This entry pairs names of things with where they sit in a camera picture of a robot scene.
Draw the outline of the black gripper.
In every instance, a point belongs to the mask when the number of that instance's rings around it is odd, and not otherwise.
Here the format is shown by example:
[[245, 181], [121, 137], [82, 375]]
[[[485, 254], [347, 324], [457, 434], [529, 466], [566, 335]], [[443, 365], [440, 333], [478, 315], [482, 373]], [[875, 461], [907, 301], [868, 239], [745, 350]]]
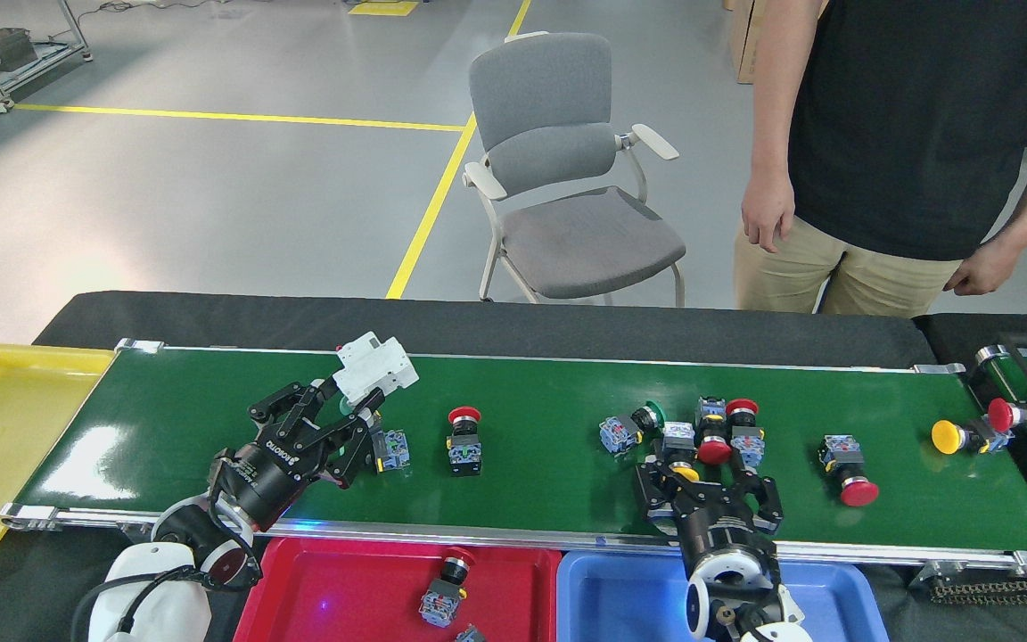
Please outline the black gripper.
[[[338, 391], [333, 378], [290, 382], [250, 406], [256, 439], [219, 462], [212, 489], [228, 498], [253, 530], [272, 528], [309, 484], [324, 480], [346, 490], [368, 464], [374, 448], [372, 427], [379, 423], [378, 409], [386, 394], [371, 391], [351, 405], [346, 417], [318, 425], [319, 410]], [[293, 441], [282, 440], [300, 439], [300, 424], [325, 432], [302, 452]]]
[[776, 535], [784, 520], [776, 480], [755, 473], [735, 473], [731, 499], [701, 500], [680, 492], [670, 501], [661, 489], [657, 456], [644, 456], [636, 468], [635, 491], [645, 519], [665, 533], [677, 535], [685, 568], [695, 568], [706, 557], [743, 553], [755, 568], [766, 561], [766, 535]]

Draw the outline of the person's right hand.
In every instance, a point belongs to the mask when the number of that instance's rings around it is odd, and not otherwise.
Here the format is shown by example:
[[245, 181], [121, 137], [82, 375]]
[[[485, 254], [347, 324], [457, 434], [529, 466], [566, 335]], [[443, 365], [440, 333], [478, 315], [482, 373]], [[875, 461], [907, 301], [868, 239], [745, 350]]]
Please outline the person's right hand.
[[786, 176], [755, 176], [745, 188], [741, 223], [745, 239], [763, 251], [778, 253], [794, 219], [794, 191]]

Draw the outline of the person's left hand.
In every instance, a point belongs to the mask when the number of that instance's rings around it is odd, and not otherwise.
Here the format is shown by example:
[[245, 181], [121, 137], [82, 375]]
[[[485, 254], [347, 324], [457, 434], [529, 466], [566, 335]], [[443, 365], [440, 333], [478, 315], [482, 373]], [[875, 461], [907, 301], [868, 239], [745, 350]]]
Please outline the person's left hand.
[[944, 292], [957, 296], [988, 295], [1006, 284], [1014, 273], [1027, 241], [1012, 239], [1006, 233], [991, 237], [958, 265], [944, 285]]

